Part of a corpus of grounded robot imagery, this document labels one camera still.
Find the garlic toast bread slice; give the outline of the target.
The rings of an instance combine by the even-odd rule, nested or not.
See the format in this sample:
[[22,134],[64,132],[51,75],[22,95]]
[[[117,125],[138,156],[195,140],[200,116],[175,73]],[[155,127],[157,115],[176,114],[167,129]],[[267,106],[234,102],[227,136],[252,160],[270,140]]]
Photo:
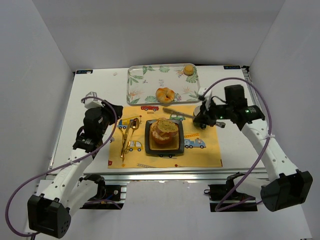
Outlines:
[[169,119],[160,118],[157,120],[156,129],[161,134],[171,134],[178,132],[178,126]]

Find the large sugared round bread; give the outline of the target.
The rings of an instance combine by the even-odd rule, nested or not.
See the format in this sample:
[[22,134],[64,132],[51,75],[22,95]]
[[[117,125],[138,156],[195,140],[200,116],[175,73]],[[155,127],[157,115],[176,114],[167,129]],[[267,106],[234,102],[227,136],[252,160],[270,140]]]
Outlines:
[[150,134],[152,139],[159,145],[165,145],[172,142],[179,131],[174,133],[160,133],[157,131],[157,120],[150,126]]

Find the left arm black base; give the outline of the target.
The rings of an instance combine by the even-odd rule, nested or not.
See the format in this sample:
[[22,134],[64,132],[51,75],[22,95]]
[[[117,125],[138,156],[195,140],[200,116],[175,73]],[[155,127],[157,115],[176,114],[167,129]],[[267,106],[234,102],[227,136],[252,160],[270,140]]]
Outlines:
[[97,193],[82,207],[83,210],[121,210],[126,199],[127,187],[119,184],[106,184],[105,179],[97,174],[80,177],[78,186],[84,180],[93,181],[97,185]]

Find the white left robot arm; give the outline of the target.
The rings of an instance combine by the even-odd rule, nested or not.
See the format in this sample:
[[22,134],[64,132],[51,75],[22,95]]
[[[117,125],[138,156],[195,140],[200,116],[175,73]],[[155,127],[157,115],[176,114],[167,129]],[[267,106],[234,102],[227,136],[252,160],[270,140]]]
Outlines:
[[72,216],[90,199],[102,196],[105,180],[93,174],[83,177],[84,170],[93,162],[106,143],[103,137],[108,126],[117,126],[123,106],[105,100],[86,97],[83,125],[76,133],[75,142],[66,164],[58,171],[50,185],[27,202],[28,227],[57,239],[68,231]]

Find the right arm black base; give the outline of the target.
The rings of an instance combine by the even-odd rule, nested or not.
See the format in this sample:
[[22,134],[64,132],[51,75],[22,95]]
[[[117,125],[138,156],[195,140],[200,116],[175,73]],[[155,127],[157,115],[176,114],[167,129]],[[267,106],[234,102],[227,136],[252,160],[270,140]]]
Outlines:
[[[228,176],[224,184],[210,184],[203,194],[209,198],[210,211],[216,212],[216,207],[223,197],[234,187],[234,179],[241,178],[244,173],[237,172]],[[234,191],[222,204],[221,208],[227,207],[232,204],[237,204],[245,199],[250,198],[249,195]],[[223,210],[222,212],[257,212],[258,204],[255,198],[252,198],[242,204]]]

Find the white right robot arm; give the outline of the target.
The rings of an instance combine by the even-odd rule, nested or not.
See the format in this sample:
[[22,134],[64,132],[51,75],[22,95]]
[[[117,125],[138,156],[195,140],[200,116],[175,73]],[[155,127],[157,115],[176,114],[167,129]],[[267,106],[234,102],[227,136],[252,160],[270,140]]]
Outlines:
[[259,161],[265,167],[268,180],[250,177],[237,172],[227,178],[227,196],[234,192],[260,199],[271,212],[300,205],[306,201],[313,178],[308,171],[300,171],[284,153],[271,133],[270,120],[257,105],[248,105],[244,88],[240,84],[224,88],[225,99],[216,104],[207,88],[200,88],[197,95],[202,102],[193,123],[213,127],[221,120],[230,120],[250,141]]

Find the twisted croissant bread roll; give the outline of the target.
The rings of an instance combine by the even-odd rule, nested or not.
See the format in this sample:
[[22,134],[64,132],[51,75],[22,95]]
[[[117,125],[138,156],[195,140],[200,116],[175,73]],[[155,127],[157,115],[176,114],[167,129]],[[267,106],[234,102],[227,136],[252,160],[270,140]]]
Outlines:
[[158,88],[155,93],[156,99],[163,104],[169,104],[175,99],[175,92],[168,88]]

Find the small round bread bun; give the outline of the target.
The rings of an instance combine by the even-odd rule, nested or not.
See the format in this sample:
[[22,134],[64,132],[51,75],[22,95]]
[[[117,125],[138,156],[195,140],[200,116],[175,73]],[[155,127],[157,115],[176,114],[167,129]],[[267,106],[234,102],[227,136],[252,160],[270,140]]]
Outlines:
[[183,73],[186,75],[186,76],[191,76],[194,74],[194,67],[189,64],[189,65],[186,65],[184,68],[183,68]]

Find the gold spoon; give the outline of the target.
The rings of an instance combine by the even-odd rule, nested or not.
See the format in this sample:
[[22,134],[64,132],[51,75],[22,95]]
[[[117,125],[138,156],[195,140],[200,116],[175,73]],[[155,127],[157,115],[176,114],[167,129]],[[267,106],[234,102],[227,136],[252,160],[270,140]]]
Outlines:
[[134,132],[136,130],[138,130],[139,127],[140,127],[140,120],[137,117],[133,118],[132,120],[133,120],[133,123],[132,123],[131,129],[129,130],[129,133],[128,133],[127,146],[126,146],[126,149],[125,149],[125,154],[129,151],[130,144],[131,144]]

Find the gold knife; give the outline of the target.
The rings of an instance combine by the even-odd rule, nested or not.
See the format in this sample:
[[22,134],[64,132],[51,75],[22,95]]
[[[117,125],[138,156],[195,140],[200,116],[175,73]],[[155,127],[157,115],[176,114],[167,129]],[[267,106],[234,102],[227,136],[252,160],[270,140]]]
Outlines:
[[123,161],[125,160],[125,150],[127,148],[127,140],[128,140],[129,130],[131,129],[133,122],[134,122],[133,119],[131,119],[129,121],[129,124],[128,124],[124,134],[122,135],[122,146],[121,146],[121,151],[120,151],[120,157],[122,158]]

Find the dark green mug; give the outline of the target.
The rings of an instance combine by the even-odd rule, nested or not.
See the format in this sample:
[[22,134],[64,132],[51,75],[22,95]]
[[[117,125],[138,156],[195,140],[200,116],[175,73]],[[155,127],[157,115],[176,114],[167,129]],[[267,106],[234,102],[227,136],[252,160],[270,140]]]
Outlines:
[[194,109],[194,119],[192,120],[192,122],[196,128],[204,130],[207,127],[208,119],[206,111],[206,107],[202,105],[199,105]]

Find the leaf pattern serving tray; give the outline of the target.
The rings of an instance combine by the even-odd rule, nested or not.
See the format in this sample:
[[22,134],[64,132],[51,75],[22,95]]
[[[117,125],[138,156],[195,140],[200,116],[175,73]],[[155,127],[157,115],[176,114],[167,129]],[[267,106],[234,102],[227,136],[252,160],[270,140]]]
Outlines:
[[[187,65],[193,66],[193,75],[184,74]],[[127,70],[126,101],[129,105],[159,104],[158,88],[175,92],[172,104],[197,103],[200,81],[196,66],[192,63],[137,65]]]

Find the yellow vehicle print placemat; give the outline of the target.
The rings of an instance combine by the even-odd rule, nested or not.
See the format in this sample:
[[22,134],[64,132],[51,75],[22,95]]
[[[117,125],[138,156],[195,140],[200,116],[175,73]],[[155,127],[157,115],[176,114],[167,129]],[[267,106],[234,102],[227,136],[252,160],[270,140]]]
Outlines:
[[[138,118],[140,125],[133,134],[129,151],[121,158],[122,137],[129,121]],[[148,120],[166,118],[180,120],[183,126],[184,152],[173,157],[159,157],[145,152],[145,126]],[[168,114],[162,106],[128,106],[123,110],[109,145],[108,168],[181,168],[181,167],[221,167],[222,158],[216,127],[196,128],[192,119],[181,115]]]

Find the black square amber plate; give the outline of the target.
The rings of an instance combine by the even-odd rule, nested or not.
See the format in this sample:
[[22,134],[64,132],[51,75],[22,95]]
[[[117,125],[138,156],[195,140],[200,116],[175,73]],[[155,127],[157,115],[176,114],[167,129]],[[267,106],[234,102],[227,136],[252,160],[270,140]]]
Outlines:
[[148,155],[159,157],[169,157],[181,155],[184,153],[184,130],[180,120],[167,119],[177,127],[177,134],[172,136],[170,141],[159,143],[153,137],[152,125],[157,121],[156,119],[147,120],[144,130],[144,149]]

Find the aluminium table frame rail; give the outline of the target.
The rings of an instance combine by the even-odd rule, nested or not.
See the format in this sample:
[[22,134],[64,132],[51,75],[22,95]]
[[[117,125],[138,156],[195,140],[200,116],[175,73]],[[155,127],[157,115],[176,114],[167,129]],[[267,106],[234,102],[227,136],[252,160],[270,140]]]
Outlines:
[[[89,92],[115,105],[127,105],[127,69],[110,68],[95,69],[89,74],[76,74],[73,79],[66,112],[56,142],[49,169],[64,164],[70,156],[75,142],[76,132],[83,124],[85,107],[81,99]],[[246,172],[257,159],[258,155],[247,138],[236,125],[226,122],[225,128],[217,129],[221,150],[222,167],[171,167],[171,168],[108,168],[110,146],[104,146],[92,164],[85,170],[87,174],[103,175],[117,184],[130,180],[141,181],[196,181],[226,179],[236,172]]]

